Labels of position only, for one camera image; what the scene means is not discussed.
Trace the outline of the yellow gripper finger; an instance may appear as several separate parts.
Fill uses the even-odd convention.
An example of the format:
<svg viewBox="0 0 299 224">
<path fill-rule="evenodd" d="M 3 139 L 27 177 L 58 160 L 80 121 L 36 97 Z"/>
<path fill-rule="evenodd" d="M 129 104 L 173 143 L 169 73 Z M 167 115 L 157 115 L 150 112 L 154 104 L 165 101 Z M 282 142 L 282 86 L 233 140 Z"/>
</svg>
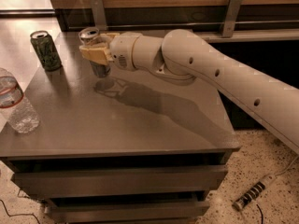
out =
<svg viewBox="0 0 299 224">
<path fill-rule="evenodd" d="M 91 62 L 108 66 L 108 64 L 112 61 L 111 52 L 108 47 L 82 45 L 79 47 L 79 50 L 82 57 Z"/>
<path fill-rule="evenodd" d="M 103 42 L 111 43 L 112 40 L 118 35 L 119 33 L 101 33 L 100 38 Z"/>
</svg>

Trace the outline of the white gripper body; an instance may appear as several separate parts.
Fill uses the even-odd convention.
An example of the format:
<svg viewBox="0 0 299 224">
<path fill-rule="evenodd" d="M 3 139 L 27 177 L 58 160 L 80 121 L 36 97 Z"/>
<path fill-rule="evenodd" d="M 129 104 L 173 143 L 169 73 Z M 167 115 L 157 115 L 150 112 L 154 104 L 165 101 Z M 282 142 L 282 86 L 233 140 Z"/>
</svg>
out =
<svg viewBox="0 0 299 224">
<path fill-rule="evenodd" d="M 140 33 L 125 32 L 116 35 L 109 44 L 114 64 L 122 70 L 135 71 L 133 49 Z"/>
</svg>

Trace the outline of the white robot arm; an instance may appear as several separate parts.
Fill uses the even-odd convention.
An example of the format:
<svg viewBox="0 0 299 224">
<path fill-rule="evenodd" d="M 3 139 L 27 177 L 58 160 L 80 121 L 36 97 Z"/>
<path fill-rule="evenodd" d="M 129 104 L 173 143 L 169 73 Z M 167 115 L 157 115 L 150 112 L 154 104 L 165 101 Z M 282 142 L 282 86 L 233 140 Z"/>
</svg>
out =
<svg viewBox="0 0 299 224">
<path fill-rule="evenodd" d="M 178 29 L 160 38 L 89 27 L 78 37 L 82 57 L 105 68 L 144 70 L 177 85 L 203 79 L 299 153 L 299 90 L 224 55 L 199 35 Z"/>
</svg>

